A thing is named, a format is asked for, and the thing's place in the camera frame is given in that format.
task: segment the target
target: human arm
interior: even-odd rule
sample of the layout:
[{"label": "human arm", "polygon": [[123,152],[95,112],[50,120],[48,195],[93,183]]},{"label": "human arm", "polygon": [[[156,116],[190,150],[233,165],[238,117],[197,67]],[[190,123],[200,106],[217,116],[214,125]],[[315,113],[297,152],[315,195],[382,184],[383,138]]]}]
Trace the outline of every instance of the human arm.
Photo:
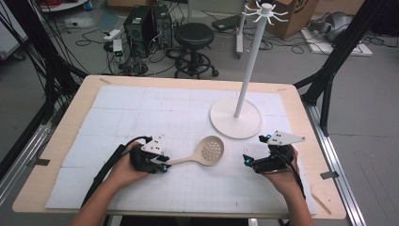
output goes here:
[{"label": "human arm", "polygon": [[[294,154],[295,159],[292,164],[298,171],[296,164],[297,151],[295,149]],[[267,178],[284,197],[288,207],[290,226],[314,225],[308,205],[302,196],[302,191],[294,174],[290,170],[284,169],[283,171],[264,173],[263,176]]]},{"label": "human arm", "polygon": [[[130,150],[137,144],[138,142],[133,142],[126,149]],[[147,175],[147,172],[136,171],[130,163],[129,153],[126,154],[114,165],[108,177],[94,191],[69,225],[100,225],[109,203],[118,191]]]}]

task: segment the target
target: person's left hand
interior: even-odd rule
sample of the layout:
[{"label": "person's left hand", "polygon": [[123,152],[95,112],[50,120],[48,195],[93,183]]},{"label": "person's left hand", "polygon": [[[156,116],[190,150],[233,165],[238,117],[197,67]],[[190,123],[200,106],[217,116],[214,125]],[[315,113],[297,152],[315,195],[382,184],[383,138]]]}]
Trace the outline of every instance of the person's left hand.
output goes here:
[{"label": "person's left hand", "polygon": [[[130,150],[138,144],[139,143],[135,141],[130,144],[126,149]],[[109,183],[112,186],[115,186],[116,189],[119,190],[148,175],[148,172],[135,170],[133,165],[130,163],[130,154],[127,153],[114,165],[108,177],[105,179],[105,182]]]}]

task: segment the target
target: round stool seat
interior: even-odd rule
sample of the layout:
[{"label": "round stool seat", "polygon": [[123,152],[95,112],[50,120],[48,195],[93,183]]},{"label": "round stool seat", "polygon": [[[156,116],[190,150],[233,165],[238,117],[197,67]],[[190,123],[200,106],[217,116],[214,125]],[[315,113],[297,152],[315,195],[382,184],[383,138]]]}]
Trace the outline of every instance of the round stool seat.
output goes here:
[{"label": "round stool seat", "polygon": [[212,43],[214,38],[212,29],[200,23],[183,24],[175,32],[175,40],[187,49],[202,49]]}]

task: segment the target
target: computer tower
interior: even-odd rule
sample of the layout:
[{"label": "computer tower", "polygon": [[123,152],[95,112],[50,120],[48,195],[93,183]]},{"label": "computer tower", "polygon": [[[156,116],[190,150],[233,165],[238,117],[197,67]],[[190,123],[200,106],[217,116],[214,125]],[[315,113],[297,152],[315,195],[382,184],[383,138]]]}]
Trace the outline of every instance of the computer tower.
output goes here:
[{"label": "computer tower", "polygon": [[172,46],[172,20],[165,4],[155,4],[152,7],[155,28],[158,36],[159,48],[170,48]]},{"label": "computer tower", "polygon": [[134,6],[123,26],[131,55],[133,57],[148,57],[150,54],[150,41],[156,34],[151,7]]}]

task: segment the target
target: human hand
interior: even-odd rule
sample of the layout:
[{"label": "human hand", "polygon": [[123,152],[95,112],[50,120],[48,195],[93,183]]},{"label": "human hand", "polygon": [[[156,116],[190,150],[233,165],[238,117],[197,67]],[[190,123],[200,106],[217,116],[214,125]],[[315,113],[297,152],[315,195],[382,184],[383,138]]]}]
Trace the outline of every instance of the human hand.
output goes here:
[{"label": "human hand", "polygon": [[[294,159],[292,164],[295,170],[299,173],[299,168],[296,163],[298,152],[293,146],[291,147],[294,152]],[[278,171],[266,172],[263,173],[262,176],[267,178],[273,184],[276,190],[279,193],[281,193],[281,195],[283,196],[293,194],[296,191],[300,192],[300,187],[295,179],[295,176],[292,173],[291,169],[289,168],[280,169]]]},{"label": "human hand", "polygon": [[[139,143],[135,141],[126,147],[126,150],[131,150],[138,144]],[[135,170],[130,163],[130,154],[127,153],[114,165],[104,182],[114,186],[116,190],[120,190],[148,175],[148,172]]]}]

